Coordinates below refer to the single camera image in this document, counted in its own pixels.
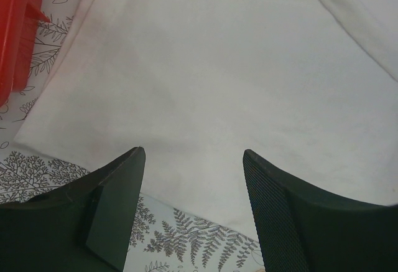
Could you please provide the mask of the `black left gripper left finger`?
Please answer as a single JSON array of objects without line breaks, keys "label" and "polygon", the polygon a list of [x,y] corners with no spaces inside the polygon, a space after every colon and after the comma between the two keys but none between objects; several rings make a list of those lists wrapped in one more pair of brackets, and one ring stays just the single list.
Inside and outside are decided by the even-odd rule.
[{"label": "black left gripper left finger", "polygon": [[136,147],[27,202],[2,204],[1,270],[122,271],[145,162]]}]

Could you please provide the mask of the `white t-shirt with black print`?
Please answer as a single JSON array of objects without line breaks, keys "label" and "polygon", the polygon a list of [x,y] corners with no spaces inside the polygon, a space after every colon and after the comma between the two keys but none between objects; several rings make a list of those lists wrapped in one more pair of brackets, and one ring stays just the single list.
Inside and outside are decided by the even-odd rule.
[{"label": "white t-shirt with black print", "polygon": [[146,150],[143,193],[257,233],[252,149],[397,202],[397,0],[81,0],[17,144],[89,171]]}]

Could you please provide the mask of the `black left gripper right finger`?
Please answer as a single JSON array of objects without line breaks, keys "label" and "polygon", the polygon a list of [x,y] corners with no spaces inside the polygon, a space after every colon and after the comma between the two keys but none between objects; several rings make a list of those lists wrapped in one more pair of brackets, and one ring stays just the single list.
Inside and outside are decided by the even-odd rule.
[{"label": "black left gripper right finger", "polygon": [[246,187],[266,271],[396,271],[397,206],[342,197],[248,149]]}]

